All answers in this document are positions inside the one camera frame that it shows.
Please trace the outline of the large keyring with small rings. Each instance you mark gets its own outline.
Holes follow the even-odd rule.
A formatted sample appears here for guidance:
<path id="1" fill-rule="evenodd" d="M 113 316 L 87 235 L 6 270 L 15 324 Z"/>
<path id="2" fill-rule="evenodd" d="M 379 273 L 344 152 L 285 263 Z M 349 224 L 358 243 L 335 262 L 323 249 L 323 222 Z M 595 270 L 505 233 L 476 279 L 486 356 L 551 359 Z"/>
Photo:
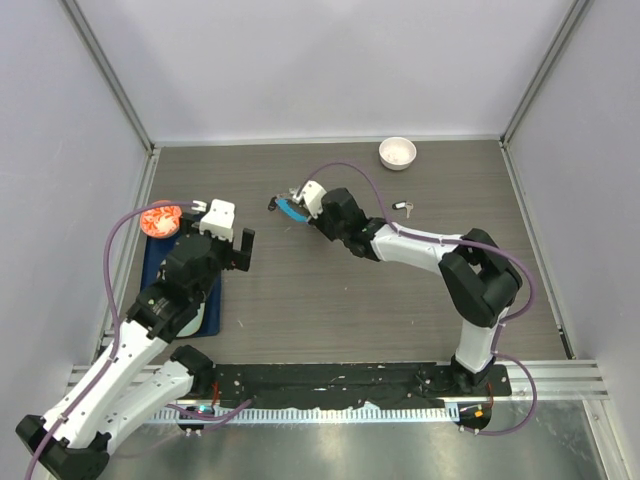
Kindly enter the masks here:
<path id="1" fill-rule="evenodd" d="M 275 197 L 275 205 L 277 209 L 295 222 L 308 224 L 311 219 L 311 214 L 302 196 L 298 193 L 298 187 L 278 194 Z"/>

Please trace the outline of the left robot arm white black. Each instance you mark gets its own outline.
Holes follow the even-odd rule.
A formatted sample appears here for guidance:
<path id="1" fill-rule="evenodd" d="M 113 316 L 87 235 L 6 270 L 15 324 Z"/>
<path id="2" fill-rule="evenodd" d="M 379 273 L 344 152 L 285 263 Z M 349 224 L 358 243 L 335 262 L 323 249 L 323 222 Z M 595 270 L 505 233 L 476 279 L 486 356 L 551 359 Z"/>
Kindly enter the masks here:
<path id="1" fill-rule="evenodd" d="M 254 238 L 253 230 L 243 230 L 235 249 L 232 230 L 189 223 L 80 382 L 44 415 L 27 415 L 17 425 L 34 465 L 57 479 L 96 479 L 151 414 L 174 399 L 211 391 L 214 363 L 191 346 L 177 348 L 139 386 L 131 383 L 197 316 L 222 271 L 249 270 Z"/>

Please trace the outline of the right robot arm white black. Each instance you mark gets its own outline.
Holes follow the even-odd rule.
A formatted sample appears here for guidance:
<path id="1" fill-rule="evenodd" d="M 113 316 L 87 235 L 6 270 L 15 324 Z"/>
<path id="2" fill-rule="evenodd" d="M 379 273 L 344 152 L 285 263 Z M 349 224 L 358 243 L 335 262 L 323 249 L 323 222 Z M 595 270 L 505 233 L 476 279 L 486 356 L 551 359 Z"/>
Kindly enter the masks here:
<path id="1" fill-rule="evenodd" d="M 354 256 L 439 275 L 462 317 L 460 341 L 451 359 L 453 386 L 472 395 L 488 383 L 499 322 L 506 318 L 522 279 L 485 231 L 436 236 L 404 229 L 367 216 L 349 190 L 327 191 L 315 181 L 301 188 L 296 201 L 308 210 L 310 225 L 327 239 L 341 242 Z"/>

